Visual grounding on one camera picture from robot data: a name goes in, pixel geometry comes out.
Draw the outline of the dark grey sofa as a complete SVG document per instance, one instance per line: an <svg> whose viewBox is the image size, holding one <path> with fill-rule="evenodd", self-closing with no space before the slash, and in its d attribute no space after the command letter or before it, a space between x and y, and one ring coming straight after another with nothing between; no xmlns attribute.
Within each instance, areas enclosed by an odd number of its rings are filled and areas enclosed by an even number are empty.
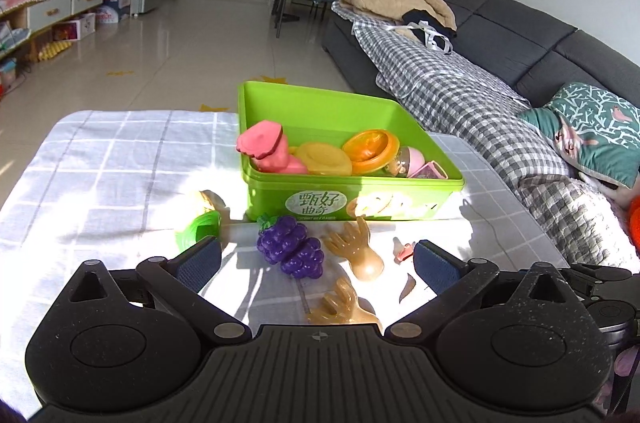
<svg viewBox="0 0 640 423"><path fill-rule="evenodd" d="M638 66L588 33L513 0L444 1L456 16L452 52L497 76L529 102L529 109L550 102L573 82L604 88L638 105ZM367 15L408 35L402 18ZM333 9L322 47L354 92L393 98L376 85L378 70L350 35L349 22Z"/></svg>

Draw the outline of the green toy vegetable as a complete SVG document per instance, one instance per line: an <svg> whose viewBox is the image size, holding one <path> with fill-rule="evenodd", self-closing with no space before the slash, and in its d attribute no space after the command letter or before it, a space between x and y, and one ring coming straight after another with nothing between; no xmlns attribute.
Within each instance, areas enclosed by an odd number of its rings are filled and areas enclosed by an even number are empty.
<svg viewBox="0 0 640 423"><path fill-rule="evenodd" d="M207 211L194 218L191 223L176 233L176 243L180 252L207 237L218 238L221 232L221 216L217 211Z"/></svg>

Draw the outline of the grey checked table cloth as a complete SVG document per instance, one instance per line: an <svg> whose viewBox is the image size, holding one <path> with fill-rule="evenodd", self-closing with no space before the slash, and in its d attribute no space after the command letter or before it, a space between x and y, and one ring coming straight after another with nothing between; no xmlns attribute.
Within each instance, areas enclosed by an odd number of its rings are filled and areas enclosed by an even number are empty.
<svg viewBox="0 0 640 423"><path fill-rule="evenodd" d="M151 256L173 257L176 235L200 213L201 194L224 202L221 267L203 295L245 325L302 323L349 267L328 258L323 276L296 281L258 254L257 228L244 221L247 188L235 151L233 113L81 111L58 121L1 210L1 397L32 414L39 401L25 369L32 333L77 267L88 259L131 269ZM398 243L433 241L461 259L484 257L504 270L564 258L497 173L467 143L437 143L464 176L429 221L374 223L371 243L383 275L357 282L361 303L390 323L431 290Z"/></svg>

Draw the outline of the plaid sofa blanket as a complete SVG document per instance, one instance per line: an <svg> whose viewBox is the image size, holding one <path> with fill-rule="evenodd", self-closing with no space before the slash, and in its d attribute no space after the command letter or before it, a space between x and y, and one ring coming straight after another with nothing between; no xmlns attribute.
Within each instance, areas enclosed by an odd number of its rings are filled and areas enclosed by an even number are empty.
<svg viewBox="0 0 640 423"><path fill-rule="evenodd" d="M344 1L332 9L375 65L375 83L424 130L464 139L494 168L570 263L639 268L618 206L577 176L521 119L529 102L457 53L431 50Z"/></svg>

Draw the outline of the teal patterned cushion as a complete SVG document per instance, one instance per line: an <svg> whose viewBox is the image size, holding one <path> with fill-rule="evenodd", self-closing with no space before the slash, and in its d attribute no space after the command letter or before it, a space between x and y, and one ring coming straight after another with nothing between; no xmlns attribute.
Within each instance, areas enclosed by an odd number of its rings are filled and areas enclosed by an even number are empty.
<svg viewBox="0 0 640 423"><path fill-rule="evenodd" d="M573 82L518 117L537 128L569 165L631 189L639 175L639 108L604 88Z"/></svg>

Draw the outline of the pink toy mushroom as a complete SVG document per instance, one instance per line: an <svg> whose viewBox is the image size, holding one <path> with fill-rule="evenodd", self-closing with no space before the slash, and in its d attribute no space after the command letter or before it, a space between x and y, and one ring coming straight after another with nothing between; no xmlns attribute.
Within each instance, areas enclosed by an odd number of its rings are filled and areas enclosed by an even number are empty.
<svg viewBox="0 0 640 423"><path fill-rule="evenodd" d="M306 165L290 154L282 125L262 120L239 135L236 150L250 158L258 171L277 174L306 174Z"/></svg>

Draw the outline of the red brown toy figure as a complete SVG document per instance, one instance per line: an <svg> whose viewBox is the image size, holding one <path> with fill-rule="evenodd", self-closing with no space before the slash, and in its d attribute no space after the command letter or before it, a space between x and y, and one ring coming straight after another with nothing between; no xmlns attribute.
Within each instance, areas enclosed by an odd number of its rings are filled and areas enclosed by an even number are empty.
<svg viewBox="0 0 640 423"><path fill-rule="evenodd" d="M409 258L412 258L412 255L414 253L414 246L416 245L416 243L402 243L397 237L393 239L393 243L393 255L394 262L396 264L403 263L404 261L408 261Z"/></svg>

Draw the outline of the purple toy grapes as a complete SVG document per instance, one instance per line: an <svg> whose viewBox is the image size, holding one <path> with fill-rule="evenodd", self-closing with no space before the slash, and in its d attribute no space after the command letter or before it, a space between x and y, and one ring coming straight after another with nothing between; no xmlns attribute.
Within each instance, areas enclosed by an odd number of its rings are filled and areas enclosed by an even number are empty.
<svg viewBox="0 0 640 423"><path fill-rule="evenodd" d="M258 218L257 250L282 273L295 279L319 279L323 275L324 252L318 238L293 216Z"/></svg>

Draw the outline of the green plastic storage box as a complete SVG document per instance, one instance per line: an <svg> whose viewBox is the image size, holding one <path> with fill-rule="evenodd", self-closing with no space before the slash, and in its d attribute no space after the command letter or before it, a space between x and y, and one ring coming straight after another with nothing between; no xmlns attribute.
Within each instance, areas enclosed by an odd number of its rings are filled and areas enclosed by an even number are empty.
<svg viewBox="0 0 640 423"><path fill-rule="evenodd" d="M352 136L369 130L395 134L400 149L385 168L367 175L324 176L263 173L241 154L248 187L246 215L292 215L302 221L417 221L430 218L464 178L435 140L410 114L388 99L321 88L248 81L239 88L240 134L262 120L282 125L290 154L303 143L342 149ZM446 180L409 178L424 163L436 161Z"/></svg>

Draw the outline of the pink toy milk carton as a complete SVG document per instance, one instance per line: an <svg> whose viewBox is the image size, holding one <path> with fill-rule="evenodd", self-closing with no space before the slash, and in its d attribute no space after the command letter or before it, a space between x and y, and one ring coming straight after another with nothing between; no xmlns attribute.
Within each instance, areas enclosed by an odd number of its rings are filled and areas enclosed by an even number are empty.
<svg viewBox="0 0 640 423"><path fill-rule="evenodd" d="M416 172L409 174L408 177L424 178L424 180L446 180L448 174L442 168L442 165L432 160L424 163Z"/></svg>

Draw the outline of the black white clothing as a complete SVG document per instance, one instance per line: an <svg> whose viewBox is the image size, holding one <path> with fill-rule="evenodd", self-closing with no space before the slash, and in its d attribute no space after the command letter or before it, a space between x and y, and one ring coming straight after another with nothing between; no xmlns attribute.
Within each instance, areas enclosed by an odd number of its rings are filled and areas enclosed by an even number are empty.
<svg viewBox="0 0 640 423"><path fill-rule="evenodd" d="M457 36L457 32L443 26L425 10L410 10L402 16L402 22L407 27L410 38L417 40L430 50L439 50L447 55L454 50L451 41Z"/></svg>

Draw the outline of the tan toy hand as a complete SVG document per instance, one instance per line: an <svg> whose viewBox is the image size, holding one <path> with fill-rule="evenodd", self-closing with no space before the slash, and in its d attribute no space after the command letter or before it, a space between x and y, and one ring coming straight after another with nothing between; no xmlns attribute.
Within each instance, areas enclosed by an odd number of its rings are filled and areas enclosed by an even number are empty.
<svg viewBox="0 0 640 423"><path fill-rule="evenodd" d="M334 255L346 259L350 270L360 281L372 281L382 275L384 261L370 247L371 232L363 217L355 223L345 223L342 232L330 231L322 238Z"/></svg>
<svg viewBox="0 0 640 423"><path fill-rule="evenodd" d="M360 306L356 290L347 278L335 281L333 290L309 310L307 319L313 325L376 325L383 330L378 317Z"/></svg>

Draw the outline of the orange toy fruit slice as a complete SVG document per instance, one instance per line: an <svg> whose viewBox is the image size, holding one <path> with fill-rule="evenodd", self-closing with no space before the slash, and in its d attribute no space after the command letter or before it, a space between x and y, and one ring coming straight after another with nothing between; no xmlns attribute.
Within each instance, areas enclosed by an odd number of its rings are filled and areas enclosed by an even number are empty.
<svg viewBox="0 0 640 423"><path fill-rule="evenodd" d="M382 170L395 159L399 149L399 138L385 130L360 132L342 146L342 150L352 161L354 175L367 175Z"/></svg>

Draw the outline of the wooden white drawer cabinet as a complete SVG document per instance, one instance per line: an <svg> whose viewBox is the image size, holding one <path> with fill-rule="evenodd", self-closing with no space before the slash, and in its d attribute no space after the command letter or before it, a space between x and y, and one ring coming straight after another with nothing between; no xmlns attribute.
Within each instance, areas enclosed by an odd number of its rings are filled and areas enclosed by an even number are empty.
<svg viewBox="0 0 640 423"><path fill-rule="evenodd" d="M37 39L56 24L98 7L103 0L1 0L1 58L29 48L36 57Z"/></svg>

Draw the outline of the yellow toy cup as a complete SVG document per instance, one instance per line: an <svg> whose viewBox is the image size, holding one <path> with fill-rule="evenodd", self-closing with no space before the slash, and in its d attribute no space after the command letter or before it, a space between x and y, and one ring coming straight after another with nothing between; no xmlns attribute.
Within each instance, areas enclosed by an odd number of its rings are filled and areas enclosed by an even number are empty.
<svg viewBox="0 0 640 423"><path fill-rule="evenodd" d="M294 150L294 157L302 161L309 174L349 176L352 160L338 147L326 143L307 142Z"/></svg>

